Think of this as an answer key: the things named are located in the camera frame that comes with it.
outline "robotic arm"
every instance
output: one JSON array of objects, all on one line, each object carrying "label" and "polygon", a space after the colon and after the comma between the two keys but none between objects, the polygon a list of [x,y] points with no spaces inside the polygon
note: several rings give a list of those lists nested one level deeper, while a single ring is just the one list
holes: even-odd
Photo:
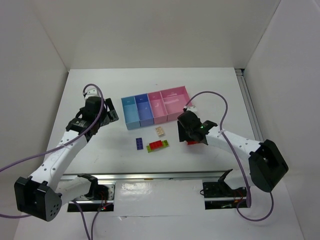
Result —
[{"label": "robotic arm", "polygon": [[[215,122],[205,121],[193,112],[194,107],[184,109],[178,117],[178,132],[180,142],[196,141],[215,146],[232,153],[222,132],[230,140],[237,155],[243,161],[249,162],[250,174],[247,175],[250,186],[257,186],[264,192],[270,193],[277,183],[289,170],[284,158],[273,141],[259,142],[238,136],[218,127]],[[240,170],[228,170],[221,178],[231,189],[245,186]]]},{"label": "robotic arm", "polygon": [[98,185],[98,179],[88,174],[80,174],[74,180],[58,183],[75,156],[95,135],[99,128],[117,121],[118,115],[110,98],[104,101],[101,115],[96,124],[71,144],[70,140],[81,135],[97,118],[101,108],[101,98],[95,89],[84,96],[85,106],[80,108],[66,127],[66,132],[58,144],[61,149],[53,152],[43,164],[28,178],[19,177],[14,184],[16,204],[19,211],[47,222],[54,219],[61,206],[84,195],[94,198],[106,188]]}]

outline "blue bin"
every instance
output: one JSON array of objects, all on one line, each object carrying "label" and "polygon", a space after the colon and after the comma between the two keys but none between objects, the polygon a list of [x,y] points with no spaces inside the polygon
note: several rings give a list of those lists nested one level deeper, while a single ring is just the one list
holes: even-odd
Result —
[{"label": "blue bin", "polygon": [[140,128],[138,108],[134,96],[121,98],[125,125],[128,130]]},{"label": "blue bin", "polygon": [[140,119],[140,126],[146,127],[154,124],[154,115],[151,110],[148,94],[141,94],[134,96],[138,115]]}]

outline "tabletop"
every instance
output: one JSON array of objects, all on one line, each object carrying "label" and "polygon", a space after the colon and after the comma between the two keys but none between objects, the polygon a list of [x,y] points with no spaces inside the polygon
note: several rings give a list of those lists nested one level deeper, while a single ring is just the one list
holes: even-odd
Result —
[{"label": "tabletop", "polygon": [[[229,110],[223,127],[245,138],[254,139],[246,106],[234,68],[131,68],[72,69],[54,122],[48,149],[55,147],[79,108],[84,106],[82,90],[86,84],[98,85],[104,98],[111,98],[119,120],[103,126],[83,148],[66,174],[117,174],[224,171],[238,168],[235,158],[219,148],[179,142],[176,121],[127,130],[121,98],[185,86],[190,98],[209,90],[223,95]],[[213,94],[197,96],[196,106],[201,121],[219,123],[225,111],[222,99]],[[165,136],[158,137],[161,126]],[[136,138],[143,145],[167,140],[169,147],[147,153],[137,150]]]}]

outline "cable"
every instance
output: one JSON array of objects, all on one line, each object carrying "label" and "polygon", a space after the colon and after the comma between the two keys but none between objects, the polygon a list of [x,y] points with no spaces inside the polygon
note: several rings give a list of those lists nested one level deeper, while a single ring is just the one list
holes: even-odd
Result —
[{"label": "cable", "polygon": [[87,236],[88,240],[92,240],[92,239],[90,238],[90,235],[89,235],[89,231],[88,231],[88,228],[87,228],[85,215],[84,215],[84,212],[83,212],[82,209],[81,209],[81,206],[80,206],[79,203],[77,203],[75,200],[73,200],[72,202],[73,202],[73,203],[77,206],[77,208],[79,209],[79,212],[80,212],[80,214],[81,214],[81,218],[82,218],[82,221],[83,221],[84,230],[85,230],[85,233],[86,233],[86,236]]},{"label": "cable", "polygon": [[200,95],[200,94],[214,94],[214,95],[217,95],[217,96],[219,96],[220,98],[222,98],[222,100],[224,101],[224,104],[225,104],[225,111],[224,111],[224,114],[223,114],[222,119],[221,119],[221,122],[220,122],[220,131],[221,131],[221,134],[223,135],[225,141],[228,143],[229,147],[231,148],[231,151],[232,151],[232,153],[233,153],[233,155],[234,155],[234,157],[235,157],[235,159],[236,159],[236,161],[237,161],[237,163],[238,163],[238,165],[239,165],[239,168],[240,168],[240,170],[241,170],[241,173],[242,173],[242,176],[243,176],[243,179],[244,179],[245,187],[246,187],[246,190],[247,190],[246,200],[240,201],[240,202],[236,205],[236,210],[237,210],[237,212],[240,214],[241,217],[243,217],[244,219],[246,219],[246,220],[248,220],[248,221],[252,221],[252,222],[260,222],[260,221],[263,221],[263,220],[267,219],[267,218],[271,215],[271,213],[273,212],[273,210],[274,210],[274,197],[273,197],[273,195],[272,195],[271,192],[270,192],[270,196],[271,196],[271,209],[270,209],[269,213],[268,213],[266,216],[264,216],[263,218],[260,218],[260,219],[250,219],[250,218],[244,216],[244,215],[239,211],[239,205],[240,205],[241,203],[243,203],[244,201],[246,201],[246,204],[247,204],[248,208],[250,208],[250,207],[251,207],[251,201],[252,201],[252,200],[251,200],[250,186],[249,186],[249,183],[248,183],[248,179],[247,179],[247,177],[246,177],[245,170],[244,170],[244,168],[243,168],[243,166],[242,166],[242,164],[241,164],[241,161],[240,161],[240,159],[239,159],[239,157],[238,157],[238,154],[237,154],[234,146],[232,145],[232,143],[230,142],[230,140],[228,139],[228,137],[226,136],[226,134],[223,132],[223,128],[222,128],[223,123],[224,123],[224,120],[225,120],[226,115],[227,115],[227,112],[228,112],[228,108],[229,108],[227,100],[225,99],[224,96],[222,96],[221,94],[219,94],[219,93],[217,93],[217,92],[214,92],[214,91],[201,91],[201,92],[197,93],[196,95],[194,95],[192,98],[190,98],[190,100],[185,104],[185,108],[188,106],[188,104],[189,104],[196,96],[198,96],[198,95]]},{"label": "cable", "polygon": [[[91,129],[91,128],[97,123],[97,121],[99,120],[99,118],[100,118],[100,116],[101,116],[101,113],[102,113],[102,110],[103,110],[103,108],[104,108],[105,102],[104,102],[104,96],[103,96],[103,93],[102,93],[101,89],[100,89],[97,85],[95,85],[95,84],[93,84],[93,83],[87,84],[87,85],[83,88],[82,94],[83,94],[83,95],[86,94],[85,91],[86,91],[87,87],[89,87],[89,86],[95,87],[95,88],[97,89],[97,91],[99,92],[100,97],[101,97],[101,106],[100,106],[99,113],[98,113],[98,115],[96,116],[95,120],[93,121],[93,123],[92,123],[86,130],[84,130],[81,134],[79,134],[78,136],[76,136],[74,139],[66,142],[64,145],[57,146],[57,147],[55,147],[55,148],[53,148],[53,149],[51,149],[51,150],[48,150],[48,151],[45,151],[45,152],[42,152],[42,153],[38,153],[38,154],[33,155],[33,156],[29,156],[29,157],[23,158],[23,159],[21,159],[21,160],[15,161],[15,162],[7,165],[7,166],[4,166],[4,167],[0,168],[0,173],[3,172],[4,170],[7,170],[7,169],[9,169],[9,168],[17,165],[17,164],[20,164],[20,163],[23,163],[23,162],[25,162],[25,161],[28,161],[28,160],[31,160],[31,159],[35,159],[35,158],[38,158],[38,157],[41,157],[41,156],[44,156],[44,155],[53,153],[53,152],[55,152],[55,151],[58,151],[58,150],[64,148],[65,146],[70,145],[70,144],[72,144],[73,142],[77,141],[79,138],[81,138],[83,135],[85,135],[88,131],[90,131],[90,129]],[[31,215],[28,214],[28,215],[22,215],[22,216],[11,216],[11,215],[5,215],[5,214],[1,214],[1,213],[0,213],[0,218],[6,218],[6,219],[22,219],[22,218],[26,218],[26,217],[29,217],[29,216],[31,216]]]},{"label": "cable", "polygon": [[98,208],[98,211],[94,215],[94,218],[93,218],[92,223],[91,223],[91,240],[94,240],[94,224],[95,224],[95,221],[96,221],[96,218],[97,218],[98,214],[101,212],[102,209],[104,209],[106,206],[109,206],[110,204],[111,203],[107,203],[104,206]]}]

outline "purple cable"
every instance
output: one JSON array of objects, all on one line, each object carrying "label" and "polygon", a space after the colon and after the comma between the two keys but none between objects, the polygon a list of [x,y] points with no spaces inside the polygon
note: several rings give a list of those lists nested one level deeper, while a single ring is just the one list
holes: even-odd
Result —
[{"label": "purple cable", "polygon": [[250,191],[250,186],[249,186],[249,183],[248,183],[248,179],[247,179],[247,177],[246,177],[245,170],[244,170],[244,168],[243,168],[243,166],[242,166],[242,164],[241,164],[241,161],[240,161],[240,159],[239,159],[239,157],[238,157],[238,154],[237,154],[234,146],[232,145],[232,143],[230,142],[230,140],[229,140],[228,137],[226,136],[226,134],[222,131],[222,130],[223,130],[222,126],[223,126],[223,123],[224,123],[224,120],[225,120],[225,118],[226,118],[226,115],[227,115],[227,112],[228,112],[228,108],[229,108],[227,100],[225,99],[224,96],[222,96],[221,94],[219,94],[219,93],[217,93],[217,92],[214,92],[214,91],[201,91],[201,92],[197,93],[196,95],[194,95],[194,96],[186,103],[185,106],[188,106],[188,104],[189,104],[196,96],[198,96],[198,95],[200,95],[200,94],[214,94],[214,95],[217,95],[217,96],[219,96],[220,98],[222,98],[222,100],[223,100],[224,103],[225,103],[225,111],[224,111],[224,114],[223,114],[222,119],[221,119],[221,122],[220,122],[220,131],[221,131],[222,136],[224,137],[225,141],[228,143],[229,147],[231,148],[231,151],[232,151],[232,153],[233,153],[233,155],[234,155],[234,157],[235,157],[235,159],[236,159],[236,161],[237,161],[237,163],[238,163],[238,165],[239,165],[239,168],[240,168],[240,170],[241,170],[241,173],[242,173],[242,176],[243,176],[243,179],[244,179],[245,187],[246,187],[246,190],[247,190],[246,200],[243,200],[243,201],[239,202],[239,203],[236,205],[236,210],[237,210],[237,212],[240,214],[241,217],[243,217],[244,219],[246,219],[246,220],[248,220],[248,221],[252,221],[252,222],[260,222],[260,221],[263,221],[263,220],[267,219],[267,218],[271,215],[271,213],[273,212],[273,210],[274,210],[274,197],[273,197],[273,195],[272,195],[271,192],[270,192],[270,196],[271,196],[271,209],[270,209],[269,213],[268,213],[265,217],[260,218],[260,219],[250,219],[250,218],[244,216],[244,215],[239,211],[239,206],[240,206],[240,204],[243,203],[244,201],[246,201],[246,204],[247,204],[248,208],[251,207],[251,191]]},{"label": "purple cable", "polygon": [[77,206],[77,208],[79,209],[79,212],[80,212],[81,217],[82,217],[82,221],[83,221],[83,225],[84,225],[84,230],[85,230],[86,236],[87,236],[88,240],[91,240],[90,235],[89,235],[89,231],[88,231],[88,228],[87,228],[87,224],[86,224],[86,219],[85,219],[84,212],[82,211],[82,208],[81,208],[81,206],[79,205],[79,203],[77,203],[75,200],[73,200],[72,202],[73,202],[73,203]]},{"label": "purple cable", "polygon": [[[77,141],[79,138],[81,138],[83,135],[85,135],[85,134],[97,123],[97,121],[98,121],[98,119],[100,118],[100,115],[101,115],[101,113],[102,113],[102,110],[103,110],[103,108],[104,108],[104,104],[105,104],[105,103],[104,103],[104,96],[103,96],[103,93],[102,93],[101,89],[100,89],[97,85],[95,85],[95,84],[93,84],[93,83],[87,84],[87,85],[83,88],[82,94],[85,94],[85,91],[86,91],[87,87],[89,87],[89,86],[95,87],[95,88],[97,89],[97,91],[99,92],[100,97],[101,97],[101,106],[100,106],[99,113],[98,113],[98,115],[96,116],[95,120],[93,121],[93,123],[92,123],[86,130],[84,130],[81,134],[79,134],[79,135],[78,135],[77,137],[75,137],[74,139],[68,141],[68,142],[65,143],[64,145],[57,146],[56,148],[53,148],[53,149],[51,149],[51,150],[48,150],[48,151],[45,151],[45,152],[42,152],[42,153],[38,153],[38,154],[33,155],[33,156],[29,156],[29,157],[23,158],[23,159],[21,159],[21,160],[15,161],[15,162],[7,165],[7,166],[4,166],[4,167],[0,168],[0,173],[3,172],[4,170],[7,170],[7,169],[9,169],[9,168],[11,168],[11,167],[13,167],[13,166],[15,166],[15,165],[17,165],[17,164],[23,163],[23,162],[28,161],[28,160],[30,160],[30,159],[35,159],[35,158],[38,158],[38,157],[41,157],[41,156],[44,156],[44,155],[53,153],[53,152],[55,152],[55,151],[58,151],[58,150],[64,148],[65,146],[72,144],[73,142],[75,142],[75,141]],[[22,219],[22,218],[26,218],[26,217],[29,217],[29,216],[31,216],[31,215],[11,216],[11,215],[5,215],[5,214],[1,214],[1,213],[0,213],[0,218],[6,218],[6,219]]]},{"label": "purple cable", "polygon": [[100,208],[98,209],[98,211],[96,212],[96,214],[94,215],[94,218],[93,218],[92,223],[91,223],[91,240],[94,240],[94,224],[95,224],[95,220],[96,220],[98,214],[101,212],[101,210],[102,210],[103,208],[105,208],[106,206],[108,206],[108,205],[110,205],[110,204],[111,204],[111,203],[107,203],[107,204],[105,204],[104,206],[100,207]]}]

